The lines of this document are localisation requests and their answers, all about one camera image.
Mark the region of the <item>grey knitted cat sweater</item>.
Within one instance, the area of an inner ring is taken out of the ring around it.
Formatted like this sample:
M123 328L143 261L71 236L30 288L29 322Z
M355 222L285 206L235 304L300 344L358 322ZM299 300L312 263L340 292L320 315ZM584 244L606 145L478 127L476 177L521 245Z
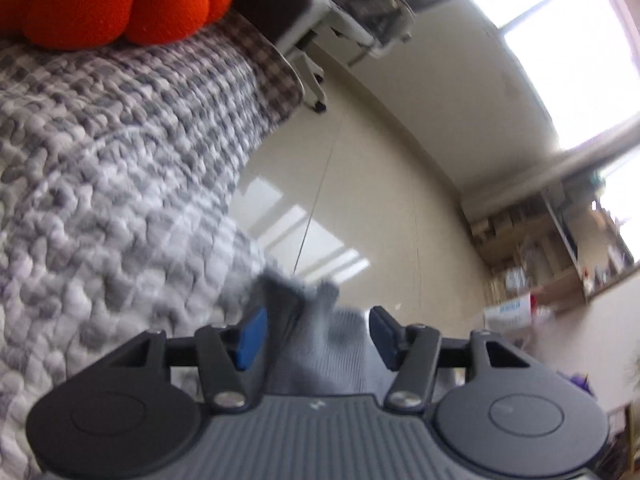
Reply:
M305 285L271 269L254 278L228 276L217 300L228 325L260 307L267 311L266 340L241 374L249 394L372 394L383 401L395 374L378 355L364 313L340 307L339 294L331 282Z

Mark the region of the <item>white blue cardboard box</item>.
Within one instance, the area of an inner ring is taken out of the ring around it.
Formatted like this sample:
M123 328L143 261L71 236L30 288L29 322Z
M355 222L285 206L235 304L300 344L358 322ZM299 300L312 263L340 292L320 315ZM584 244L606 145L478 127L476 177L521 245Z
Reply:
M501 335L526 330L533 326L532 295L506 300L484 309L484 327Z

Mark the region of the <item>wooden desk shelf unit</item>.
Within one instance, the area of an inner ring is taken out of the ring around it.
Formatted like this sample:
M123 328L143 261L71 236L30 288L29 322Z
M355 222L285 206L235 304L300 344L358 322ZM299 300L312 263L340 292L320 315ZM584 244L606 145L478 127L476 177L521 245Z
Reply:
M469 223L489 307L570 309L639 270L639 205L620 164L578 172Z

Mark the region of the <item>grey white quilted bedspread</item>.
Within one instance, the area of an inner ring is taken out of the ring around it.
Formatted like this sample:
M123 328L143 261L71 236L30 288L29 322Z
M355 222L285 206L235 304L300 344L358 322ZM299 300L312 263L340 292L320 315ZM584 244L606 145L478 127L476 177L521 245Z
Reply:
M215 124L213 72L186 40L2 42L3 478L38 474L25 422L49 390L145 330L228 325L228 276L265 269L229 205L268 136Z

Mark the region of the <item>grey checkered blanket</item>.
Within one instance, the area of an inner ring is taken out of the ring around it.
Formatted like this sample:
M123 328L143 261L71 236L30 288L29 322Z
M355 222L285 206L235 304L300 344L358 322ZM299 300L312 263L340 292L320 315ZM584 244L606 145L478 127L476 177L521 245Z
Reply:
M302 105L302 83L291 64L238 12L229 12L186 42L200 49L198 58L213 72L207 103L216 125L269 136Z

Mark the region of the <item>right beige curtain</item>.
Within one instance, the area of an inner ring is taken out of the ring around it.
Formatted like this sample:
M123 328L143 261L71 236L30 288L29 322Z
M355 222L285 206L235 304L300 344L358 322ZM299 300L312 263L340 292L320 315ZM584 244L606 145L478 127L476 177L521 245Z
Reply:
M639 145L639 117L572 148L552 155L548 160L465 194L461 209L473 223L548 188L553 182L576 174L590 166L599 166Z

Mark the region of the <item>white office chair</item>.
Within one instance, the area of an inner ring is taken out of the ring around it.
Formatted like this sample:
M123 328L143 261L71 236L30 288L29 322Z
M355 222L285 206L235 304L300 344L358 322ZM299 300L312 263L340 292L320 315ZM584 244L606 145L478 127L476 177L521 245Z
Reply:
M365 21L354 18L332 0L331 4L330 13L314 31L318 36L321 29L327 28L332 30L335 36L345 38L359 47L360 52L347 62L349 67L359 63L366 56L380 58L394 44L408 40L416 20L416 14L407 0L400 0L400 7L396 13ZM311 92L314 102L309 107L314 112L323 114L328 108L326 92L322 87L324 70L309 57L306 53L307 48L303 51L294 50L288 58L303 81L305 89Z

